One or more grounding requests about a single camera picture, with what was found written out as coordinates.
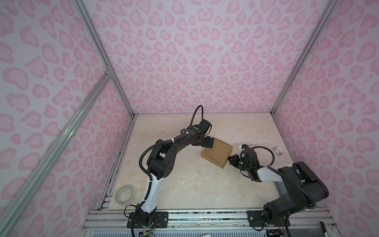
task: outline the pink leopard print wall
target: pink leopard print wall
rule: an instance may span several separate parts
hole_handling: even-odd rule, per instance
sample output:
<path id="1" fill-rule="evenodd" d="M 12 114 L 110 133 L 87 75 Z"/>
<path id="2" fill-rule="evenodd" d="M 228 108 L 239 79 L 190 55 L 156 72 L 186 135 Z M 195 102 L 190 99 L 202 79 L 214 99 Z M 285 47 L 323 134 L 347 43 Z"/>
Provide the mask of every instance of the pink leopard print wall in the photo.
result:
<path id="1" fill-rule="evenodd" d="M 328 187 L 343 237 L 379 226 L 378 1 L 343 0 L 275 117 L 296 160 Z"/>
<path id="2" fill-rule="evenodd" d="M 86 1 L 136 113 L 271 111 L 327 0 Z"/>
<path id="3" fill-rule="evenodd" d="M 0 215 L 105 69 L 70 0 L 0 3 Z"/>
<path id="4" fill-rule="evenodd" d="M 128 123 L 109 82 L 10 237 L 78 236 L 99 201 Z"/>

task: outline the mounting plate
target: mounting plate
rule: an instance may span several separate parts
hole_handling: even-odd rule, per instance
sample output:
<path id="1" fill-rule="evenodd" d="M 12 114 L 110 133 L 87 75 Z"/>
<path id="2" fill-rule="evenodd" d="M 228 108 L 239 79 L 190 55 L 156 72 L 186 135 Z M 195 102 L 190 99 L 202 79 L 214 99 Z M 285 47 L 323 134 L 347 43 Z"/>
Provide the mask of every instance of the mounting plate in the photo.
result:
<path id="1" fill-rule="evenodd" d="M 129 214 L 129 220 L 133 219 L 133 215 L 134 215 L 134 212 L 131 212 Z M 155 212 L 154 218 L 157 220 L 156 228 L 167 228 L 168 212 Z M 126 227 L 130 229 L 132 227 L 132 222 L 128 221 L 128 224 Z M 140 223 L 137 222 L 134 224 L 134 228 L 140 229 L 140 228 L 146 228 L 146 227 L 143 227 Z"/>
<path id="2" fill-rule="evenodd" d="M 262 227 L 263 226 L 263 220 L 262 220 L 262 211 L 246 211 L 247 213 L 247 220 L 249 221 L 250 227 Z"/>

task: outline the aluminum frame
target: aluminum frame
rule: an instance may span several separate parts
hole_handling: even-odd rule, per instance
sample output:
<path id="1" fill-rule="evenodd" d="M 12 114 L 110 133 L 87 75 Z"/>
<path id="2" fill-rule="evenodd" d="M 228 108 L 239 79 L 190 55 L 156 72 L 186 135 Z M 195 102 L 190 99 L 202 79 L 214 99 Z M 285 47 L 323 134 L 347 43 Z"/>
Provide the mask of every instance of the aluminum frame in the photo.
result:
<path id="1" fill-rule="evenodd" d="M 100 37 L 96 31 L 96 28 L 92 22 L 92 19 L 89 15 L 88 9 L 83 2 L 83 0 L 72 0 L 79 15 L 81 16 L 81 19 L 87 28 L 87 31 L 89 33 L 89 36 L 91 37 L 92 41 L 94 42 L 94 45 L 99 52 L 99 56 L 102 59 L 104 66 L 107 68 L 107 72 L 110 74 L 114 74 L 114 77 L 112 78 L 112 81 L 117 89 L 117 93 L 119 94 L 122 102 L 124 103 L 125 107 L 128 110 L 129 116 L 132 118 L 134 116 L 133 110 L 128 102 L 128 99 L 125 95 L 124 90 L 122 89 L 122 86 L 120 84 L 119 79 L 117 78 L 116 74 L 114 73 L 114 69 L 112 67 L 112 64 L 105 52 L 104 46 L 101 43 Z"/>
<path id="2" fill-rule="evenodd" d="M 325 28 L 326 24 L 328 23 L 333 11 L 336 9 L 336 5 L 338 2 L 339 0 L 329 0 L 328 3 L 326 4 L 326 7 L 324 8 L 324 11 L 322 12 L 321 17 L 318 19 L 318 22 L 316 23 L 315 28 L 313 29 L 303 51 L 301 52 L 299 59 L 297 60 L 290 75 L 288 76 L 287 81 L 285 82 L 282 90 L 280 91 L 278 95 L 278 99 L 276 100 L 273 106 L 273 109 L 271 110 L 271 114 L 273 116 L 278 112 L 278 109 L 281 103 L 283 102 L 285 95 L 289 91 L 289 88 L 292 85 L 292 83 L 295 81 L 296 76 L 301 66 L 304 64 L 305 60 L 308 58 L 308 55 L 311 52 L 314 44 L 316 43 L 322 30 Z"/>
<path id="3" fill-rule="evenodd" d="M 341 237 L 337 229 L 326 229 L 328 236 L 330 237 Z M 294 236 L 304 236 L 310 234 L 309 237 L 319 237 L 321 233 L 320 228 L 315 229 L 296 229 L 291 230 Z M 265 230 L 256 231 L 251 229 L 231 229 L 231 230 L 217 230 L 217 229 L 207 229 L 207 230 L 169 230 L 161 231 L 155 230 L 155 237 L 200 237 L 200 236 L 212 236 L 212 237 L 267 237 Z M 132 237 L 131 231 L 86 231 L 81 232 L 79 237 Z"/>
<path id="4" fill-rule="evenodd" d="M 16 197 L 13 198 L 7 209 L 0 219 L 0 236 L 6 237 L 12 231 L 19 218 L 28 207 L 30 201 L 34 198 L 38 189 L 45 181 L 47 175 L 54 167 L 56 161 L 63 154 L 64 149 L 75 135 L 75 132 L 80 127 L 81 123 L 92 109 L 97 98 L 101 95 L 103 89 L 108 84 L 113 75 L 105 73 L 95 88 L 90 92 L 87 98 L 83 101 L 78 111 L 70 119 L 60 136 L 56 139 L 49 151 L 45 154 L 39 165 L 28 177 L 25 184 L 22 186 Z"/>
<path id="5" fill-rule="evenodd" d="M 129 125 L 126 129 L 125 135 L 122 139 L 118 155 L 113 161 L 111 171 L 108 175 L 108 179 L 106 181 L 106 184 L 104 186 L 104 189 L 101 192 L 99 202 L 96 205 L 96 210 L 101 210 L 103 203 L 105 202 L 105 199 L 107 198 L 107 194 L 109 193 L 109 189 L 111 189 L 117 180 L 118 170 L 120 166 L 122 165 L 123 157 L 125 156 L 126 147 L 129 142 L 130 136 L 132 135 L 132 128 L 134 127 L 136 118 L 132 118 L 129 122 Z"/>
<path id="6" fill-rule="evenodd" d="M 159 210 L 169 212 L 168 227 L 160 230 L 211 230 L 211 229 L 251 229 L 246 211 L 259 208 L 235 209 L 168 209 Z M 290 216 L 290 229 L 319 228 L 320 221 L 328 229 L 337 229 L 336 223 L 327 208 L 309 209 Z M 128 231 L 128 219 L 123 210 L 90 211 L 83 225 L 82 231 Z"/>

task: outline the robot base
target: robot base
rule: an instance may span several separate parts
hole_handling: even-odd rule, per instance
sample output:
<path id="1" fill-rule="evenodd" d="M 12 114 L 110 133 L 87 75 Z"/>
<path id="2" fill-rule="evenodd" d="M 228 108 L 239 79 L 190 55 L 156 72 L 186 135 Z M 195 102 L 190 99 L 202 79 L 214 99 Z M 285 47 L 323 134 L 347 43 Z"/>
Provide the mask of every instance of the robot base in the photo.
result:
<path id="1" fill-rule="evenodd" d="M 247 211 L 246 213 L 250 227 L 261 228 L 263 226 L 262 211 Z"/>
<path id="2" fill-rule="evenodd" d="M 128 221 L 128 224 L 127 224 L 127 228 L 131 228 L 132 227 L 132 219 L 133 219 L 133 215 L 134 215 L 134 212 L 131 212 L 129 214 L 129 221 Z M 157 224 L 156 224 L 156 228 L 167 228 L 167 223 L 168 223 L 168 212 L 155 212 L 154 213 L 154 219 L 157 220 Z M 139 228 L 152 228 L 152 226 L 147 226 L 147 227 L 144 227 L 142 226 L 142 224 L 138 221 L 138 218 L 137 218 L 137 221 L 136 223 L 134 223 L 134 227 L 135 229 L 139 229 Z"/>

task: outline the small plastic container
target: small plastic container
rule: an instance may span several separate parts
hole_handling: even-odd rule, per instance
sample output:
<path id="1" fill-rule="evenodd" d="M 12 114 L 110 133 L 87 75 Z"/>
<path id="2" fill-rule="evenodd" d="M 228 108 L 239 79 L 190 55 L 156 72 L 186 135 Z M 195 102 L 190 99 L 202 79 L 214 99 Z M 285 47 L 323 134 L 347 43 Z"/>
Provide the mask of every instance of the small plastic container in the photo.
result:
<path id="1" fill-rule="evenodd" d="M 284 150 L 280 146 L 274 146 L 273 150 L 278 154 L 278 156 L 284 155 Z"/>

